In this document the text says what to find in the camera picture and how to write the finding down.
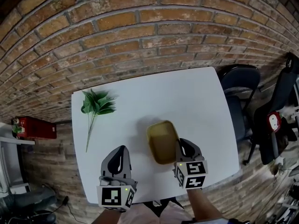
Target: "brick wall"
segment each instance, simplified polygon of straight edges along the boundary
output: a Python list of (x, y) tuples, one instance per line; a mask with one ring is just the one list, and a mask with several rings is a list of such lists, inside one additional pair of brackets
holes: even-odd
[(0, 121), (71, 119), (71, 94), (168, 70), (242, 63), (261, 84), (299, 56), (278, 0), (22, 0), (0, 25)]

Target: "white marker cube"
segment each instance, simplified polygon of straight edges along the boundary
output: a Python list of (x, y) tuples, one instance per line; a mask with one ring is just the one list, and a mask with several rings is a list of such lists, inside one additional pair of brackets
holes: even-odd
[(97, 186), (99, 206), (108, 210), (129, 210), (135, 190), (132, 186)]
[(177, 162), (176, 178), (184, 189), (201, 188), (207, 175), (207, 162)]

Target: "chair seat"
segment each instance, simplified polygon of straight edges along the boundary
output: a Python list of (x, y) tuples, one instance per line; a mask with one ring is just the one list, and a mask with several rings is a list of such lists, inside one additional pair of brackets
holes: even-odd
[(238, 142), (245, 137), (246, 133), (241, 101), (237, 96), (226, 97), (226, 101), (233, 121), (235, 139)]

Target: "chair leg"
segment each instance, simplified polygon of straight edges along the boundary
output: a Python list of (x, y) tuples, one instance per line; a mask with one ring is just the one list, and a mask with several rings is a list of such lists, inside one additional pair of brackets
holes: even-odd
[(253, 141), (251, 140), (251, 149), (250, 149), (250, 153), (249, 153), (248, 159), (243, 161), (243, 164), (244, 164), (245, 166), (246, 166), (247, 164), (249, 164), (249, 162), (250, 162), (250, 160), (251, 160), (251, 158), (252, 158), (252, 154), (253, 154), (255, 148), (256, 148), (256, 143), (253, 142)]

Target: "person's left arm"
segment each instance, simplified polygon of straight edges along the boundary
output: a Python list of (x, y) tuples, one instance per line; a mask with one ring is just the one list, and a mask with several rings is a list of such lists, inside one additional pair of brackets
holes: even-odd
[(120, 217), (119, 211), (105, 209), (92, 224), (117, 224)]

